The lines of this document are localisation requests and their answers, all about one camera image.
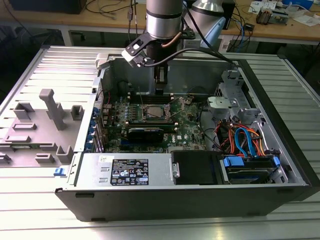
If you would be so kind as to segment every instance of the workbench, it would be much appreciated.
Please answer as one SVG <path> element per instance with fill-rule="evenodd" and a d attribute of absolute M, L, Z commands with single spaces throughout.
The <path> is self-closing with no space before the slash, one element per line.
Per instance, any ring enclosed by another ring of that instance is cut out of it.
<path fill-rule="evenodd" d="M 115 53 L 122 49 L 112 49 Z M 42 87 L 54 90 L 63 109 L 86 107 L 95 76 L 95 60 L 106 48 L 51 46 L 40 49 L 0 105 L 0 139 L 12 124 L 13 108 L 39 100 Z M 247 60 L 268 97 L 320 177 L 320 98 L 286 59 L 270 54 L 225 53 Z M 81 222 L 55 196 L 67 181 L 55 167 L 0 168 L 0 238 L 57 239 L 311 239 L 320 236 L 320 193 L 290 202 L 267 216 L 178 220 Z"/>
<path fill-rule="evenodd" d="M 117 3 L 115 0 L 100 0 L 99 4 L 103 6 L 106 3 Z M 300 22 L 289 19 L 287 25 L 256 24 L 256 14 L 248 14 L 251 0 L 237 0 L 237 5 L 240 15 L 246 22 L 254 24 L 255 28 L 250 41 L 271 42 L 271 43 L 288 43 L 288 44 L 305 44 L 317 45 L 320 41 L 320 24 L 315 26 L 306 26 Z M 116 6 L 110 6 L 109 11 L 125 7 L 129 4 L 126 0 Z M 52 12 L 29 12 L 29 11 L 14 11 L 9 5 L 14 16 L 24 24 L 27 28 L 41 28 L 41 29 L 57 29 L 62 33 L 64 44 L 72 46 L 72 37 L 70 31 L 92 31 L 103 33 L 127 33 L 128 32 L 128 9 L 124 8 L 116 12 L 116 20 L 105 17 L 98 13 L 92 13 L 83 9 L 79 15 L 52 13 Z M 137 4 L 137 27 L 138 33 L 142 33 L 146 27 L 146 5 Z M 93 3 L 89 9 L 98 11 L 98 5 Z M 320 6 L 313 5 L 311 11 L 319 11 Z M 20 27 L 12 16 L 6 10 L 2 1 L 0 1 L 0 26 Z M 135 32 L 135 26 L 132 21 L 131 32 Z M 225 52 L 231 40 L 236 39 L 240 34 L 236 23 L 231 22 L 228 30 L 223 30 L 220 37 L 222 39 L 220 44 L 220 52 Z"/>

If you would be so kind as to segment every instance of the power supply label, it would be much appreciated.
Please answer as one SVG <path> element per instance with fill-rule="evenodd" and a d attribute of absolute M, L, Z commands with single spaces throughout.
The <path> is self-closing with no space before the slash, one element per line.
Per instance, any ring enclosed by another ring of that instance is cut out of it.
<path fill-rule="evenodd" d="M 136 186 L 148 184 L 148 159 L 113 159 L 111 185 Z"/>

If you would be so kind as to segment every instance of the circuit board on table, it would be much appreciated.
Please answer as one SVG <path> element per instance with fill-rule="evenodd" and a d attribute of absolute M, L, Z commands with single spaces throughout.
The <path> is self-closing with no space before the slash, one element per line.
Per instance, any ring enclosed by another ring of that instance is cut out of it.
<path fill-rule="evenodd" d="M 105 105 L 106 153 L 170 153 L 174 150 L 206 149 L 204 135 L 197 122 L 198 106 L 190 98 L 181 96 L 172 100 L 171 97 L 167 104 L 146 98 L 143 104 L 139 102 L 120 97 L 113 104 Z"/>

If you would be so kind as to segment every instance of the green circuit board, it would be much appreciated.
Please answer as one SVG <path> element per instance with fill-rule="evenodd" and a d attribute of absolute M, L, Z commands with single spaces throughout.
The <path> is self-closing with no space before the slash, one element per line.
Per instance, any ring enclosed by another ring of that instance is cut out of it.
<path fill-rule="evenodd" d="M 126 100 L 115 102 L 107 113 L 108 118 L 104 118 L 107 135 L 105 152 L 169 153 L 173 150 L 205 150 L 204 136 L 196 121 L 198 106 L 196 103 L 183 106 L 184 99 L 182 97 L 171 103 L 169 110 L 168 105 L 164 104 L 129 104 Z M 165 111 L 172 117 L 165 118 Z M 129 128 L 128 122 L 130 122 L 130 128 L 163 129 L 163 141 L 160 143 L 128 143 L 125 135 Z"/>

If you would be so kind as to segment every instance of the sticker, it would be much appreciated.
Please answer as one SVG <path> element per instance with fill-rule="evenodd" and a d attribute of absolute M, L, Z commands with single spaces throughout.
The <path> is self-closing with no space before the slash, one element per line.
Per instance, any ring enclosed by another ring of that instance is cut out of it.
<path fill-rule="evenodd" d="M 110 162 L 115 158 L 115 156 L 108 156 L 108 155 L 100 155 L 99 162 L 100 163 L 107 163 Z"/>
<path fill-rule="evenodd" d="M 148 159 L 113 159 L 111 185 L 113 186 L 149 185 L 148 171 L 149 171 Z"/>

